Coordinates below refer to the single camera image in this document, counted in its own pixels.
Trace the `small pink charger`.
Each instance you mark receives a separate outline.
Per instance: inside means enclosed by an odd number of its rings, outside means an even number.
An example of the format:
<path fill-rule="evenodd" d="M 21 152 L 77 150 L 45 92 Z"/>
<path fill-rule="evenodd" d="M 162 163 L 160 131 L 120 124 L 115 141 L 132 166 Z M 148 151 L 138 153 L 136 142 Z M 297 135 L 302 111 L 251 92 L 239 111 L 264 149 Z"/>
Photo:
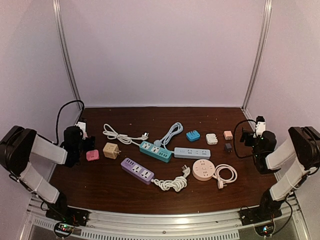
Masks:
<path fill-rule="evenodd" d="M 225 130 L 223 132 L 223 136 L 226 141 L 230 141 L 233 139 L 233 133 L 230 130 Z"/>

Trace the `dark grey charger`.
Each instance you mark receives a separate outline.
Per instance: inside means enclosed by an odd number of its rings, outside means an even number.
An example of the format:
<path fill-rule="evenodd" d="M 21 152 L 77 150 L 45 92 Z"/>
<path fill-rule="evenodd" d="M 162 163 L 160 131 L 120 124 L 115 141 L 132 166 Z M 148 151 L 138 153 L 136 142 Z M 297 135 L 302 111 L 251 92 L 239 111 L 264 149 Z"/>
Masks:
<path fill-rule="evenodd" d="M 232 145 L 231 145 L 230 143 L 226 143 L 226 144 L 224 145 L 224 149 L 225 149 L 225 151 L 226 151 L 227 153 L 230 153 L 230 152 L 232 152 Z"/>

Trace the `beige cube socket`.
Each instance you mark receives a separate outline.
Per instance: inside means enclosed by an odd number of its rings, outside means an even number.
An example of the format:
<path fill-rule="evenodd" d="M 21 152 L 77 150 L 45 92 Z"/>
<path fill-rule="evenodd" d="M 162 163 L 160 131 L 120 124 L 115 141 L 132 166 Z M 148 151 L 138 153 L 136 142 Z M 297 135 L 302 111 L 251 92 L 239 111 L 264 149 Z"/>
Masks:
<path fill-rule="evenodd" d="M 119 146 L 111 142 L 107 142 L 102 151 L 106 158 L 113 160 L 115 160 L 121 153 Z"/>

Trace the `white plug adapter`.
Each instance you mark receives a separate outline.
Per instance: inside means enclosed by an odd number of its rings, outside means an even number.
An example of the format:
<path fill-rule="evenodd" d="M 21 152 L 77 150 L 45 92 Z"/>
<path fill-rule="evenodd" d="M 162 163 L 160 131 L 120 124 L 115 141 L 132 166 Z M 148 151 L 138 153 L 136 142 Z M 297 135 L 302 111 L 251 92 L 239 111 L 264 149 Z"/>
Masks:
<path fill-rule="evenodd" d="M 215 133 L 207 133 L 205 139 L 208 145 L 216 145 L 218 143 L 218 138 Z"/>

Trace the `blue plug adapter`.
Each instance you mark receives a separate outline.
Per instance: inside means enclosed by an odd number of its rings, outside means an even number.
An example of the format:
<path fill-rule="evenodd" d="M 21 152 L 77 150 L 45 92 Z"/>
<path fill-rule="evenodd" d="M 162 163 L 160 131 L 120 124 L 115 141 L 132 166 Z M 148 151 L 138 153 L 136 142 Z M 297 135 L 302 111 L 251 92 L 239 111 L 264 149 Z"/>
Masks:
<path fill-rule="evenodd" d="M 199 140 L 201 137 L 200 133 L 197 130 L 192 130 L 186 133 L 186 138 L 190 141 L 190 142 L 194 142 Z"/>

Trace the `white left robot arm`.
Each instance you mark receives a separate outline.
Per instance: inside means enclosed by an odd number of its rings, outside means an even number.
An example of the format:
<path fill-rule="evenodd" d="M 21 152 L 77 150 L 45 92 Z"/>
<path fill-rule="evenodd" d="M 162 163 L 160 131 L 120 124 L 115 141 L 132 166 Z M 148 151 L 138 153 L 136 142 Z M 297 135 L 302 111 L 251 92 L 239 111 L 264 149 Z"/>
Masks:
<path fill-rule="evenodd" d="M 67 127 L 61 144 L 53 143 L 36 130 L 13 126 L 0 141 L 0 164 L 10 176 L 44 202 L 61 222 L 72 218 L 66 197 L 48 182 L 53 166 L 73 167 L 85 150 L 87 134 L 79 125 Z"/>

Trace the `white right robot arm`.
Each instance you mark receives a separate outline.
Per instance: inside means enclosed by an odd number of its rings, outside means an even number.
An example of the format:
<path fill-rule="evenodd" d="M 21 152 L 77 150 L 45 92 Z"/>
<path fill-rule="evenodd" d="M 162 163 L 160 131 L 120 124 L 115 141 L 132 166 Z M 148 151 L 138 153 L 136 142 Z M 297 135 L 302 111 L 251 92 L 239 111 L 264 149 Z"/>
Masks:
<path fill-rule="evenodd" d="M 268 220 L 287 196 L 320 168 L 320 133 L 312 126 L 292 126 L 288 133 L 288 138 L 276 146 L 276 135 L 264 127 L 241 130 L 240 142 L 252 148 L 251 157 L 258 172 L 282 172 L 281 178 L 261 197 L 256 210 L 261 221 Z"/>

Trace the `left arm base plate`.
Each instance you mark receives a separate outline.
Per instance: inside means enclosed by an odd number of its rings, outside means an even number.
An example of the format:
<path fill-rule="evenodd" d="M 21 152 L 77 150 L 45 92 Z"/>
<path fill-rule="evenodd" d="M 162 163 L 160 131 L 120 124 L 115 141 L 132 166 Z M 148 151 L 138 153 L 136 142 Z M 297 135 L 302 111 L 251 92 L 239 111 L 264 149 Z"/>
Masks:
<path fill-rule="evenodd" d="M 67 200 L 63 197 L 59 197 L 56 203 L 46 203 L 46 205 L 47 218 L 76 227 L 85 227 L 87 224 L 89 211 L 68 206 Z"/>

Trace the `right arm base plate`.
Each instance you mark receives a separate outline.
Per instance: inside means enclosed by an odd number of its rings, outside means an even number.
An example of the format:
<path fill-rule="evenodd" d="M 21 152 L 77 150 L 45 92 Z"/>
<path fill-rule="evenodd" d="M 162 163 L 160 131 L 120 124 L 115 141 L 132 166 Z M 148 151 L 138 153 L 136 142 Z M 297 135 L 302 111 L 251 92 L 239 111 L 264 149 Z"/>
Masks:
<path fill-rule="evenodd" d="M 272 217 L 281 217 L 283 200 L 275 201 L 263 196 L 256 207 L 241 207 L 238 214 L 243 226 L 269 221 Z"/>

